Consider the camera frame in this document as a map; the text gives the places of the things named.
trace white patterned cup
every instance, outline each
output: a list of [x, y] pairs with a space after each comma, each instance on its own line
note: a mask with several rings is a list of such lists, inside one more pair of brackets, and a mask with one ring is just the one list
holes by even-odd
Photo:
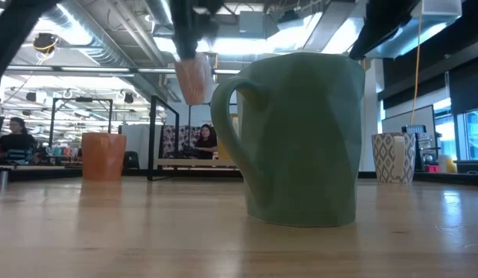
[[415, 135], [386, 133], [372, 135], [372, 154], [381, 183], [410, 183], [414, 178]]

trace orange plastic cup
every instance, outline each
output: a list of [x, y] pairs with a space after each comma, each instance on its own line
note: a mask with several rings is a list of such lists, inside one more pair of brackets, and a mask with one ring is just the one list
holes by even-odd
[[126, 137], [122, 134], [85, 133], [83, 179], [87, 181], [119, 181], [122, 179]]

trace person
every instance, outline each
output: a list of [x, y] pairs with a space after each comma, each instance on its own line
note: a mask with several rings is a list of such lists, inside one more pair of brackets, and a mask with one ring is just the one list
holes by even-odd
[[213, 159], [213, 153], [218, 149], [218, 143], [215, 131], [209, 124], [202, 125], [195, 148], [198, 149], [198, 159]]
[[35, 147], [35, 138], [28, 134], [23, 119], [13, 117], [8, 126], [11, 133], [0, 137], [0, 153], [6, 153], [9, 150], [27, 151]]

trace black shirt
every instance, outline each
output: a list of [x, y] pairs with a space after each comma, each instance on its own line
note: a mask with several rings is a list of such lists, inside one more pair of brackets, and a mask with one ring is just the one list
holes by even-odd
[[0, 137], [0, 151], [28, 150], [34, 148], [36, 141], [30, 134], [9, 134]]
[[[216, 139], [208, 138], [208, 140], [199, 139], [195, 142], [195, 147], [216, 147]], [[213, 153], [211, 151], [198, 152], [198, 159], [213, 159]]]

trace ceiling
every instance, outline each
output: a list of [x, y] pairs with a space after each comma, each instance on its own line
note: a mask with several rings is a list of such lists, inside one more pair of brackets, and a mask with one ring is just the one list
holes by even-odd
[[[69, 29], [66, 30], [65, 28], [62, 29], [63, 27], [59, 26], [58, 22], [56, 23], [51, 17], [44, 15], [24, 42], [12, 64], [106, 66], [101, 59], [103, 57], [94, 55], [94, 50], [90, 47], [95, 49], [100, 47], [100, 44], [107, 44], [110, 47], [108, 54], [116, 53], [124, 61], [123, 67], [173, 67], [171, 63], [174, 61], [175, 51], [171, 49], [172, 46], [164, 46], [158, 43], [158, 38], [153, 38], [153, 22], [157, 21], [152, 18], [153, 13], [150, 12], [146, 1], [148, 0], [67, 0], [60, 4], [61, 6], [57, 5], [57, 8], [61, 8], [62, 11], [70, 11], [69, 7], [75, 7], [76, 11], [70, 17], [67, 16], [67, 21], [77, 22], [70, 24]], [[266, 3], [268, 9], [274, 12], [281, 8], [304, 7], [309, 3], [320, 5], [325, 1], [249, 0], [247, 3], [227, 1], [227, 5], [240, 12], [248, 8], [255, 9], [254, 7], [259, 10], [264, 9]], [[331, 14], [331, 17], [322, 12], [316, 13], [315, 11], [318, 11], [318, 9], [315, 10], [309, 6], [309, 10], [307, 8], [303, 10], [310, 13], [310, 17], [304, 19], [303, 25], [297, 26], [296, 29], [290, 29], [290, 31], [289, 29], [280, 31], [263, 40], [222, 40], [221, 42], [217, 40], [213, 46], [214, 49], [209, 50], [217, 50], [219, 54], [212, 56], [210, 63], [213, 66], [217, 65], [219, 69], [240, 70], [255, 60], [274, 55], [270, 54], [272, 52], [345, 53], [351, 48], [361, 31], [365, 3], [366, 0], [360, 0], [358, 4], [344, 5], [342, 12]], [[41, 32], [52, 33], [59, 37], [53, 54], [45, 56], [32, 47], [33, 40]], [[97, 38], [100, 43], [88, 45], [90, 47], [78, 46], [90, 42], [89, 36]], [[160, 94], [160, 97], [165, 98], [170, 105], [173, 102], [183, 101], [174, 75], [167, 75], [167, 79], [162, 79], [158, 74], [141, 74], [140, 76], [115, 74], [110, 76], [85, 73], [52, 73], [55, 76], [48, 76], [46, 73], [38, 72], [29, 74], [31, 76], [6, 73], [1, 85], [1, 98], [5, 100], [2, 107], [6, 117], [23, 117], [32, 130], [41, 130], [43, 134], [38, 137], [45, 137], [45, 134], [48, 134], [48, 122], [51, 117], [51, 105], [54, 97], [69, 97], [72, 95], [72, 97], [112, 99], [114, 111], [116, 111], [113, 118], [115, 121], [114, 131], [123, 120], [147, 123], [147, 100], [151, 94]], [[218, 76], [217, 82], [227, 77]], [[26, 94], [31, 92], [36, 93], [36, 102], [26, 100]], [[131, 104], [125, 103], [125, 94], [132, 94], [134, 102]], [[92, 131], [107, 128], [107, 121], [104, 120], [108, 117], [108, 112], [105, 110], [107, 108], [106, 104], [102, 105], [96, 101], [92, 103], [71, 101], [63, 108], [69, 110], [60, 110], [56, 114], [56, 119], [63, 119], [63, 121], [58, 121], [54, 129], [56, 140], [63, 141], [67, 131], [73, 130], [73, 123], [84, 124], [85, 128]], [[80, 116], [76, 112], [77, 110], [86, 111], [86, 109], [89, 110], [88, 117]], [[26, 113], [31, 113], [31, 116], [24, 116], [23, 111], [28, 111]], [[164, 123], [164, 119], [164, 109], [160, 108], [158, 123]], [[77, 137], [72, 139], [72, 136], [68, 136], [68, 138], [68, 141], [78, 139]]]

